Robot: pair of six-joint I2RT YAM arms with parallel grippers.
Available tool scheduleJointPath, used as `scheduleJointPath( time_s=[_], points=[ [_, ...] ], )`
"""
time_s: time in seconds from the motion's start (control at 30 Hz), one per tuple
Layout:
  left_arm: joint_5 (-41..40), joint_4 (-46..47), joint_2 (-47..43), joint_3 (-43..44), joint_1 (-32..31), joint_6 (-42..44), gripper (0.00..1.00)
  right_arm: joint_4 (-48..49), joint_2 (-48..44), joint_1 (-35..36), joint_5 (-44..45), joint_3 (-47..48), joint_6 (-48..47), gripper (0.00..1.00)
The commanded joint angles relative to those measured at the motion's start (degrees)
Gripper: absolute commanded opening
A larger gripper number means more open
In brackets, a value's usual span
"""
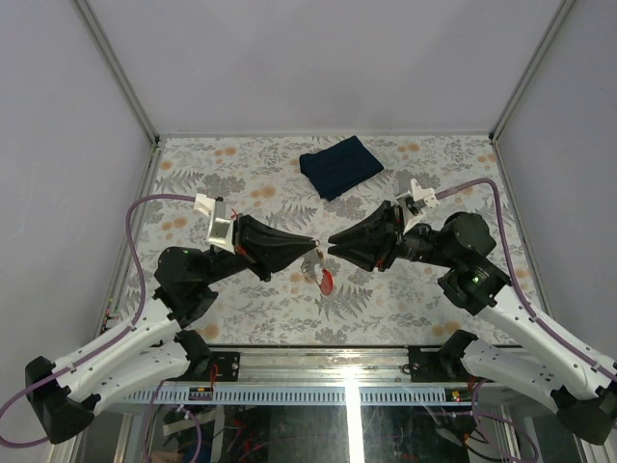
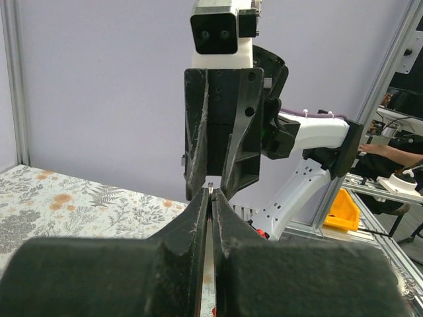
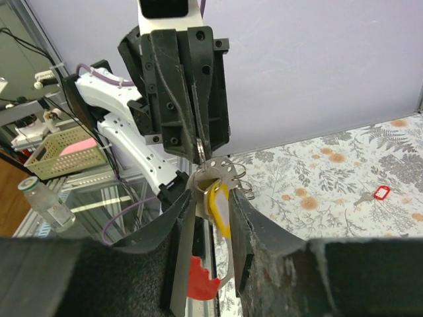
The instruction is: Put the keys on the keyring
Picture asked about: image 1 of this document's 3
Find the steel key holder red handle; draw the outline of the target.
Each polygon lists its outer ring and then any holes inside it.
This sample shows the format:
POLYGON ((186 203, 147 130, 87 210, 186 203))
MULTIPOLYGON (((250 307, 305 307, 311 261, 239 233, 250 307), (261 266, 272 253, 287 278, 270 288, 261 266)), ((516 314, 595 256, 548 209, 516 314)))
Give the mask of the steel key holder red handle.
POLYGON ((316 284, 324 296, 330 296, 335 289, 334 276, 326 267, 324 253, 320 245, 304 254, 301 263, 301 272, 308 283, 316 284))

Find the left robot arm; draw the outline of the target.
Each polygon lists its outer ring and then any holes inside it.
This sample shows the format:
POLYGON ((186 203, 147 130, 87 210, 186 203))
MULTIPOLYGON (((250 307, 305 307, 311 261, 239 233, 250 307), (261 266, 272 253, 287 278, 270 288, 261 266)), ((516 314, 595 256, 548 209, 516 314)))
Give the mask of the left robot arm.
POLYGON ((158 286, 141 309, 65 357, 39 356, 26 366, 26 397, 47 442, 73 438, 105 408, 151 383, 203 379, 210 350, 190 326, 215 302, 211 285, 245 270, 268 282, 317 246, 250 215, 233 220, 228 232, 224 247, 166 248, 154 272, 158 286))

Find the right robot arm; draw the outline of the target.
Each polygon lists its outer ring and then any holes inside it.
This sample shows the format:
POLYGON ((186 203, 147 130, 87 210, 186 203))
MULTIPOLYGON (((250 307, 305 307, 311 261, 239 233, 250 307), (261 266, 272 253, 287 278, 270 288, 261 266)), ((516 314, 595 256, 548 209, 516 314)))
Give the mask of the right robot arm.
POLYGON ((592 348, 517 292, 488 255, 496 246, 485 220, 457 212, 435 231, 404 222, 399 205, 383 202, 357 225, 328 240, 329 253, 365 271, 396 259, 445 268, 438 285, 455 307, 492 324, 534 355, 529 361, 457 331, 440 350, 450 380, 470 374, 502 384, 552 411, 578 438, 602 445, 616 424, 616 362, 592 348))

